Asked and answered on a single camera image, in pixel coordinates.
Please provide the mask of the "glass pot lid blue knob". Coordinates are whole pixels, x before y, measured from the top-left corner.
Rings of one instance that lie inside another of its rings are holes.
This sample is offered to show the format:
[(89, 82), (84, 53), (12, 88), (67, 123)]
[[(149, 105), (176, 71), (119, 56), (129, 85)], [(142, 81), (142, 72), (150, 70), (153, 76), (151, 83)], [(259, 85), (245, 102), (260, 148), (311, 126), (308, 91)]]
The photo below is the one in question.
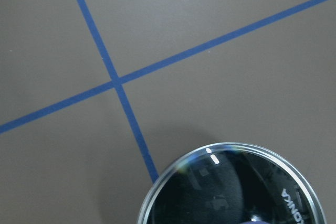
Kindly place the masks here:
[(202, 146), (172, 162), (137, 223), (326, 223), (308, 181), (287, 160), (244, 143)]

